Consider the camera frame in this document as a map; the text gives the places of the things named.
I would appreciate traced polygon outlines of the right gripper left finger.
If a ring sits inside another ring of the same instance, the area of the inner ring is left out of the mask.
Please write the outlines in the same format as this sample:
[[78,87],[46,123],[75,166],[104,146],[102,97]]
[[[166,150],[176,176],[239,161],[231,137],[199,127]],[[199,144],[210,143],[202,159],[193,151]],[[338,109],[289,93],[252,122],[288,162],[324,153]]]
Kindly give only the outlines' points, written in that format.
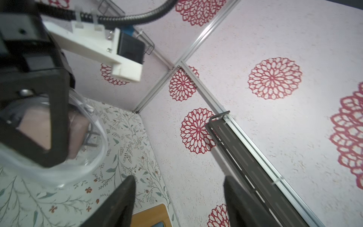
[[135,203],[136,181],[128,176],[81,227],[129,227]]

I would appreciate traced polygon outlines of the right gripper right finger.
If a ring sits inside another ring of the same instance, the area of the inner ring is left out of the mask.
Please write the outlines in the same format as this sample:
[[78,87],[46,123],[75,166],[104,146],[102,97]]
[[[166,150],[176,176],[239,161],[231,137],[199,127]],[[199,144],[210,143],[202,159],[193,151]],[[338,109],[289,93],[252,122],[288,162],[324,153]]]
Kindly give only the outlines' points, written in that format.
[[224,195],[230,226],[278,227],[278,222],[232,177],[224,180]]

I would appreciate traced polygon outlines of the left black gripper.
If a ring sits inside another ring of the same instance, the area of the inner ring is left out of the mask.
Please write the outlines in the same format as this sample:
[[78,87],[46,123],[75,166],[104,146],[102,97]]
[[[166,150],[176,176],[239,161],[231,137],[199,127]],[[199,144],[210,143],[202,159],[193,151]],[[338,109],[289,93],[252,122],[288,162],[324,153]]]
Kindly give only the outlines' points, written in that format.
[[[16,100],[22,90],[47,94],[54,123],[68,120],[69,89],[75,78],[61,48],[45,28],[35,1],[1,1],[1,101]],[[1,143],[43,167],[64,162],[67,132],[53,136],[50,150],[1,120]]]

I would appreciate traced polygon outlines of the pink charger cube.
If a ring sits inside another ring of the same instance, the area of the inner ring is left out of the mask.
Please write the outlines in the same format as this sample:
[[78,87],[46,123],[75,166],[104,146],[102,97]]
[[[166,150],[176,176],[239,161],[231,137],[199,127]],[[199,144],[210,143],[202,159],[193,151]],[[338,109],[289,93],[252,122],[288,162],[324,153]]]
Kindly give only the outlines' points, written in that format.
[[68,159],[75,159],[83,146],[88,132],[90,120],[75,107],[70,107],[68,120],[63,123],[54,123],[51,119],[51,110],[48,106],[34,105],[25,110],[17,129],[46,150],[54,145],[53,136],[61,136],[61,129],[67,132]]

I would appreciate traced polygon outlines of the clear oval zip pouch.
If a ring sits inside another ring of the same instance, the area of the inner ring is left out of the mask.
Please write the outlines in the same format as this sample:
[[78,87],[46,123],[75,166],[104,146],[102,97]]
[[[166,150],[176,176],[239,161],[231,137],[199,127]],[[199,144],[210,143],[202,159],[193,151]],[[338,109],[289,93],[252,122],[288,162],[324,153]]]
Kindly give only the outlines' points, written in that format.
[[103,161],[107,135],[97,110],[69,90],[67,116],[54,117],[46,94],[1,105],[1,166],[55,187],[75,183]]

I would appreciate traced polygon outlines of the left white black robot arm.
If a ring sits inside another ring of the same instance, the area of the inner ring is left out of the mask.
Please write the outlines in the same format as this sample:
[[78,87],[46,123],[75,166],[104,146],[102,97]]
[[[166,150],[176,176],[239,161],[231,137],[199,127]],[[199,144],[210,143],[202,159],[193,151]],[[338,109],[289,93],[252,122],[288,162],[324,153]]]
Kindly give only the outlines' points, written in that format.
[[57,1],[1,1],[1,145],[41,167],[75,158],[91,119],[74,98],[75,77],[64,51],[105,63],[112,76],[139,82],[146,42],[135,25],[162,18],[177,4],[126,15],[113,1],[98,11]]

